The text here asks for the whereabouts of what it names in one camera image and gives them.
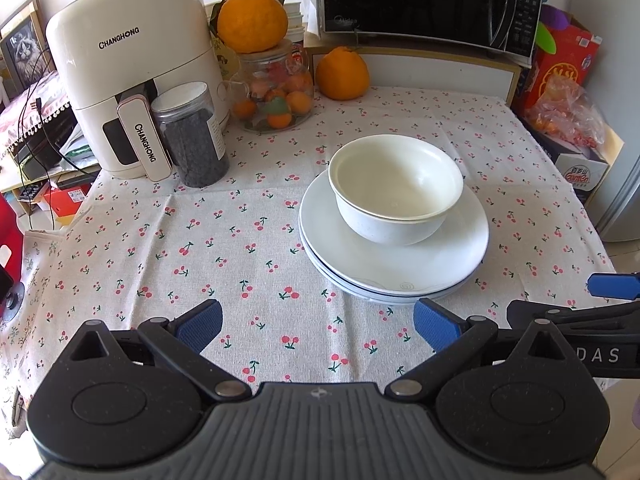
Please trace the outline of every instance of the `white bowl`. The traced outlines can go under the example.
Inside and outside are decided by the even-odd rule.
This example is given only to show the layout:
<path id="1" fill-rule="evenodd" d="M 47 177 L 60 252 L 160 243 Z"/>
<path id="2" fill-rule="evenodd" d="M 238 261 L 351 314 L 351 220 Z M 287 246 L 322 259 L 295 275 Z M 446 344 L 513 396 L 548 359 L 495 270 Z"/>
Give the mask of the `white bowl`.
<path id="1" fill-rule="evenodd" d="M 377 244 L 417 244 L 434 234 L 447 217 L 444 213 L 427 220 L 389 220 L 355 208 L 340 195 L 335 196 L 335 201 L 347 225 L 363 238 Z"/>
<path id="2" fill-rule="evenodd" d="M 399 135 L 362 137 L 329 163 L 340 214 L 373 242 L 409 245 L 432 235 L 463 190 L 457 165 L 440 149 Z"/>

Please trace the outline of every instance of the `small orange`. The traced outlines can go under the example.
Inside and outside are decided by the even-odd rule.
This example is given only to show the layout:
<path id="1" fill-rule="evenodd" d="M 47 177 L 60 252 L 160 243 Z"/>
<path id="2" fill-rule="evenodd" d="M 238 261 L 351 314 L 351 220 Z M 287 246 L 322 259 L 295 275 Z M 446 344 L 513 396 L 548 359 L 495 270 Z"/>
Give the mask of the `small orange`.
<path id="1" fill-rule="evenodd" d="M 238 54 L 269 50 L 285 37 L 289 19 L 278 0 L 224 0 L 218 36 Z"/>
<path id="2" fill-rule="evenodd" d="M 297 74 L 290 75 L 287 79 L 284 89 L 287 92 L 302 92 L 306 87 L 305 76 L 298 72 Z"/>
<path id="3" fill-rule="evenodd" d="M 257 109 L 258 105 L 256 103 L 251 101 L 251 99 L 245 99 L 244 101 L 235 103 L 231 111 L 238 119 L 246 120 L 251 119 Z"/>
<path id="4" fill-rule="evenodd" d="M 287 93 L 282 88 L 274 88 L 274 89 L 269 90 L 264 95 L 264 100 L 269 102 L 274 97 L 283 97 L 283 98 L 285 98 L 286 96 L 287 96 Z"/>
<path id="5" fill-rule="evenodd" d="M 304 115 L 311 110 L 312 101 L 304 92 L 295 91 L 287 95 L 287 104 L 293 113 Z"/>
<path id="6" fill-rule="evenodd" d="M 329 99 L 355 99 L 369 88 L 367 63 L 350 48 L 337 46 L 318 62 L 316 83 Z"/>
<path id="7" fill-rule="evenodd" d="M 267 122 L 274 130 L 286 128 L 291 123 L 291 114 L 267 115 Z"/>

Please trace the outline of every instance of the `blue gripper pad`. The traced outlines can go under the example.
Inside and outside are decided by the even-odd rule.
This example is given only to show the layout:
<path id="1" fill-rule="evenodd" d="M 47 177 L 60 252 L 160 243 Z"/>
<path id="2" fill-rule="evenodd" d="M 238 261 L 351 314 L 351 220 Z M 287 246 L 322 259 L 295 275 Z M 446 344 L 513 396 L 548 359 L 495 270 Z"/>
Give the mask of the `blue gripper pad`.
<path id="1" fill-rule="evenodd" d="M 175 337 L 199 354 L 222 329 L 222 305 L 218 300 L 207 300 L 174 319 Z"/>
<path id="2" fill-rule="evenodd" d="M 640 298 L 640 274 L 595 272 L 587 280 L 587 290 L 599 298 L 637 300 Z"/>
<path id="3" fill-rule="evenodd" d="M 414 305 L 414 328 L 436 352 L 446 348 L 468 328 L 466 321 L 428 298 Z"/>

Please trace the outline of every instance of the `purple object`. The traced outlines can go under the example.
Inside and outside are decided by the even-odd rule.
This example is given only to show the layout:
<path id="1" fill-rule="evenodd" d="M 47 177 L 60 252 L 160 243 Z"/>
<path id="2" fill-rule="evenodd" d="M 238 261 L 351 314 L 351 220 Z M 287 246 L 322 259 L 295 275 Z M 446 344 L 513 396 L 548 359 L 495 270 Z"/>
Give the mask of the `purple object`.
<path id="1" fill-rule="evenodd" d="M 569 17 L 562 10 L 547 4 L 542 5 L 540 9 L 540 21 L 554 30 L 565 30 L 571 24 Z"/>

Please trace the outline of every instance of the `jar lid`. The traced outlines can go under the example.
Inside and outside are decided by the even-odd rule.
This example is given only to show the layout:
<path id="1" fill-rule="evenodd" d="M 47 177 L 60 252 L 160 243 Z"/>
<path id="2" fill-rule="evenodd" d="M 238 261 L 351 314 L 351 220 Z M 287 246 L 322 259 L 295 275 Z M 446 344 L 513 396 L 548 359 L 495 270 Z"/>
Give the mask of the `jar lid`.
<path id="1" fill-rule="evenodd" d="M 154 112 L 169 112 L 190 103 L 207 91 L 207 84 L 202 81 L 183 83 L 160 94 L 151 103 Z"/>
<path id="2" fill-rule="evenodd" d="M 258 63 L 262 61 L 272 61 L 291 54 L 291 42 L 286 38 L 281 40 L 273 48 L 264 50 L 263 52 L 255 52 L 254 54 L 238 54 L 240 61 L 249 63 Z"/>

